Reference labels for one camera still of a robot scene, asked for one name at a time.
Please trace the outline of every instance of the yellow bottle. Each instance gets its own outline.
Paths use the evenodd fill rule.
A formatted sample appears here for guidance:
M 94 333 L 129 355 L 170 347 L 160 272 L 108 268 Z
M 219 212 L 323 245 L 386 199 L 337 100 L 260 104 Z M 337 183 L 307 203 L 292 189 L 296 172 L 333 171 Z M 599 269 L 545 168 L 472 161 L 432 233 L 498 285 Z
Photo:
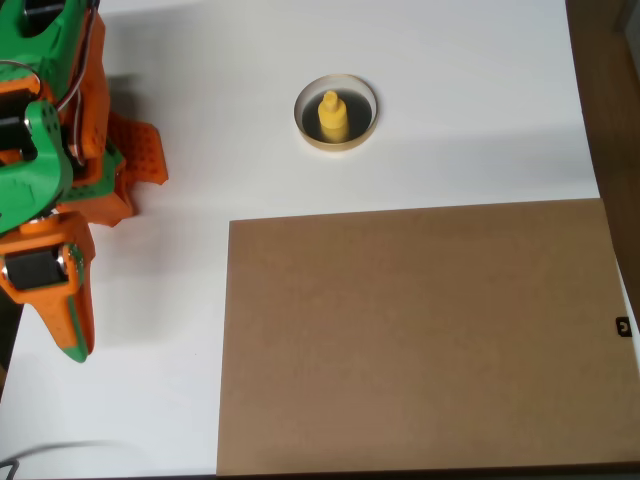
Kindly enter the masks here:
M 318 117 L 325 141 L 328 143 L 342 143 L 349 136 L 349 121 L 347 106 L 333 90 L 324 94 L 318 105 Z

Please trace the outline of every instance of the orange robot part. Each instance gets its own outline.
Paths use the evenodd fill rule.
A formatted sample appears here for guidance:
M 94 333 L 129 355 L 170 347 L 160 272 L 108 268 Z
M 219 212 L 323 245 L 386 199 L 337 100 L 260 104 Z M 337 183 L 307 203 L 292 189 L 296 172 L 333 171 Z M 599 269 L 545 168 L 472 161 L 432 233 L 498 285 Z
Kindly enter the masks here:
M 121 220 L 135 215 L 130 191 L 136 182 L 162 185 L 169 174 L 160 134 L 152 125 L 127 120 L 111 112 L 108 134 L 124 156 L 116 170 L 114 191 L 102 197 L 60 204 L 58 210 L 78 211 L 90 223 L 114 227 Z
M 43 249 L 59 249 L 66 282 L 18 290 L 3 273 L 0 286 L 15 303 L 33 305 L 58 347 L 75 360 L 83 361 L 93 350 L 95 338 L 90 286 L 95 247 L 86 220 L 78 213 L 66 213 L 21 225 L 17 231 L 0 238 L 0 269 L 5 267 L 5 257 L 9 255 Z M 72 255 L 74 251 L 82 252 L 81 257 Z

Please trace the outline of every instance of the white surface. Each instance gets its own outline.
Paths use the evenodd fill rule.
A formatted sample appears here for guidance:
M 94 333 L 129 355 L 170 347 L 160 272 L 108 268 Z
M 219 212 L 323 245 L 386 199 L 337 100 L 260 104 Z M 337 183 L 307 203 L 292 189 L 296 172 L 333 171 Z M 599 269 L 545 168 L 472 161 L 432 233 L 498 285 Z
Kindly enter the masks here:
M 171 178 L 93 228 L 86 364 L 25 310 L 0 458 L 114 443 L 29 458 L 21 478 L 215 471 L 232 219 L 598 196 L 563 0 L 206 1 L 106 24 L 107 71 L 159 127 Z M 381 100 L 372 137 L 333 157 L 293 121 L 329 73 Z
M 100 14 L 131 14 L 167 8 L 179 8 L 202 0 L 100 0 Z
M 620 278 L 620 285 L 622 285 L 622 296 L 624 297 L 624 306 L 627 309 L 627 315 L 629 316 L 629 324 L 631 325 L 631 339 L 633 340 L 633 348 L 636 352 L 636 361 L 638 362 L 638 369 L 640 370 L 640 331 L 638 330 L 638 324 L 636 317 L 633 314 L 631 308 L 631 302 L 629 301 L 629 295 L 627 293 L 627 287 L 622 280 L 622 274 L 620 273 L 620 266 L 618 266 L 618 277 Z

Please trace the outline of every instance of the cardboard sheet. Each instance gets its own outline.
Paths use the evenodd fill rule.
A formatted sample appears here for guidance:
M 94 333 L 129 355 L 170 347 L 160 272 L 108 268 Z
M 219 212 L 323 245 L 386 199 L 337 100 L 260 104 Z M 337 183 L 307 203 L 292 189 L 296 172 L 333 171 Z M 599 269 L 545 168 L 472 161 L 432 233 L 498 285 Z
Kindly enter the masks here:
M 232 222 L 218 474 L 640 460 L 600 200 Z

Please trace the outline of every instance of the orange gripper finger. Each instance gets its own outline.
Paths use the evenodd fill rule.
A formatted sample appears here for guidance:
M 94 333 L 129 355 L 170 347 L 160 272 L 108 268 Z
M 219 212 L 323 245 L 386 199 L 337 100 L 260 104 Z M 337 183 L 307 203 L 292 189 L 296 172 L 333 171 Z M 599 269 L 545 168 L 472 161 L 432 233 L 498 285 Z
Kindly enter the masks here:
M 11 281 L 11 272 L 4 270 L 0 287 L 14 302 L 33 305 L 58 347 L 82 362 L 93 351 L 95 338 L 89 280 L 95 247 L 82 215 L 54 215 L 21 225 L 19 230 L 0 238 L 0 270 L 6 267 L 9 255 L 55 249 L 64 265 L 64 282 L 19 290 Z

